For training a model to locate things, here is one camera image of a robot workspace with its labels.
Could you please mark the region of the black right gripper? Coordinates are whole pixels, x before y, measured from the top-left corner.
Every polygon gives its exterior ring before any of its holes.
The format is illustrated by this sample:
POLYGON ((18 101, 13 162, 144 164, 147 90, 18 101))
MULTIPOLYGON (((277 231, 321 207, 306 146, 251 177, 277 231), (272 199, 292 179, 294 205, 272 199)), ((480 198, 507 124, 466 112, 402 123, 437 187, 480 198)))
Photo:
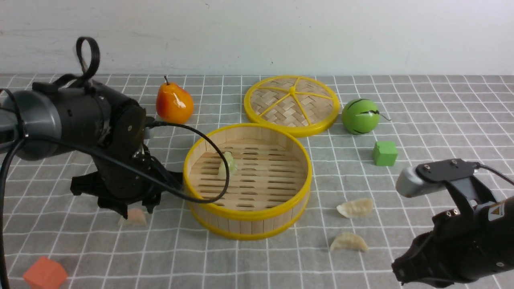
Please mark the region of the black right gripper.
POLYGON ((472 215, 443 212, 392 263, 401 284, 445 288, 513 270, 513 203, 476 207, 472 215))

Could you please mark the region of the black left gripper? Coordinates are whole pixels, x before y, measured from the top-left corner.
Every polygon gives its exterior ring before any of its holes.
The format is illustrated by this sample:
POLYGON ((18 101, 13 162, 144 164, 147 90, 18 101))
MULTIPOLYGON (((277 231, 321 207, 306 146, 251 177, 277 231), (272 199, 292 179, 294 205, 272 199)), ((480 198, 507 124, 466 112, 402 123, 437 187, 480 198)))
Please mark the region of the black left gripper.
MULTIPOLYGON (((170 171, 169 176, 163 176, 165 167, 159 169, 160 162, 149 153, 144 143, 146 120, 146 111, 140 106, 116 110, 110 118, 110 132, 98 148, 121 163, 181 190, 182 172, 170 171)), ((141 205, 149 214, 160 204, 162 190, 146 179, 97 157, 93 157, 93 161, 96 172, 72 178, 73 195, 97 196, 100 207, 117 212, 125 220, 129 204, 142 201, 141 205)))

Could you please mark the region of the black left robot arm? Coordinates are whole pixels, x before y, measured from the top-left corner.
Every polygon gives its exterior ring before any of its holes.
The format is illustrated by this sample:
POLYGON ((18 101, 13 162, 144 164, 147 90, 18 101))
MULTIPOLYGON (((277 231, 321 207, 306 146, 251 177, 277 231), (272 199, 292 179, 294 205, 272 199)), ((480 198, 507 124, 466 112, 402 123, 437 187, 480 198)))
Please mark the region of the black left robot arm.
POLYGON ((73 177, 73 195, 95 196, 100 208, 123 218, 136 202, 152 213, 162 192, 182 193, 182 172, 167 170, 144 143, 154 121, 136 100, 97 81, 68 88, 34 83, 9 94, 1 107, 1 192, 13 157, 37 161, 82 151, 97 171, 73 177))

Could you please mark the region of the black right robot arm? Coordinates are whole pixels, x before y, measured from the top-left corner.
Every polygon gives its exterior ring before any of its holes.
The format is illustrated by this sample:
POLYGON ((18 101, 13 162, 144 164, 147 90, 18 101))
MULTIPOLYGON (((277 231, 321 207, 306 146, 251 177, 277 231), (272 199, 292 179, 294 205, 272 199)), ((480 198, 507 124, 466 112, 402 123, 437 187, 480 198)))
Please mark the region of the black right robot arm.
POLYGON ((445 288, 513 270, 513 198, 477 205, 470 214, 447 210, 432 222, 433 230, 392 263, 401 284, 445 288))

